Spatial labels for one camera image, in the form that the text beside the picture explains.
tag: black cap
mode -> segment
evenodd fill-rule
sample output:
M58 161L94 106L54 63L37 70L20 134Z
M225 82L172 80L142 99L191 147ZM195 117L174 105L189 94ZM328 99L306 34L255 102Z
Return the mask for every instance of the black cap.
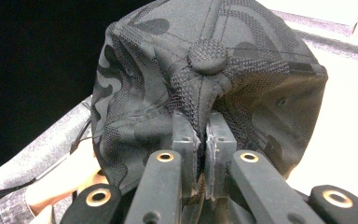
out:
M174 110L201 142L216 110L238 149L263 153L287 175L311 138L326 80L304 42L256 1L156 1L106 30L94 149L109 182L130 189L148 156L171 148Z

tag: hole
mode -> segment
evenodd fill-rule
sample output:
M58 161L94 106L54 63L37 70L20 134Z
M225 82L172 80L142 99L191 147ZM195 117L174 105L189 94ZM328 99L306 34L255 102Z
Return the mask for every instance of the hole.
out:
M248 159L248 160L254 160L255 159L254 155L245 155L244 157L245 157L245 159Z
M336 190L325 190L323 192L324 198L332 205L341 208L350 208L353 206L352 200L345 194Z
M161 155L160 156L163 160L169 160L170 159L170 155Z
M245 152L241 154L241 159L243 161L247 161L247 162L257 162L258 161L258 157L250 152Z
M86 198L86 203L91 207L98 207L107 203L112 195L109 189L96 189Z
M330 195L330 197L339 203L345 203L345 199L336 195L336 194L332 194L332 195Z
M162 161L162 162L172 161L173 160L173 154L168 153L168 152L159 153L157 155L157 159L159 161Z
M287 103L286 98L282 98L281 100L279 100L277 102L277 106L283 106L283 105L286 105L286 103Z
M104 193L96 193L92 196L92 200L100 201L100 200L104 199L104 197L105 197Z
M159 213L149 212L144 215L144 224L157 224L159 222Z
M305 219L299 215L299 214L295 214L295 213L290 213L289 215L287 215L287 219L289 219L289 221L293 224L305 224Z

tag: gray fabric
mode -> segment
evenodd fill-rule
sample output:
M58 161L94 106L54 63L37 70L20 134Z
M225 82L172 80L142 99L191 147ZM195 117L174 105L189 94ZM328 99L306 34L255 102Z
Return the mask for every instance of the gray fabric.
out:
M30 145L23 149L18 155L0 167L0 189L8 189L28 182L46 171L52 164L62 158L70 150L72 142L76 139L80 129L90 117L90 111L83 103L90 105L91 97L82 104L77 105L65 116L54 123L49 129L37 137ZM24 189L14 192L11 196L0 200L0 209L22 206L19 198L24 194ZM54 219L60 222L66 209L72 202L71 197L54 204ZM13 216L20 213L13 210ZM12 219L15 222L6 223L28 223L27 216L19 216Z
M0 200L0 224L26 224L34 219L25 201L25 191L19 189Z
M85 102L90 104L90 97ZM24 184L41 175L62 158L69 152L72 142L89 116L90 111L84 105L77 105L19 154L2 165L0 189Z

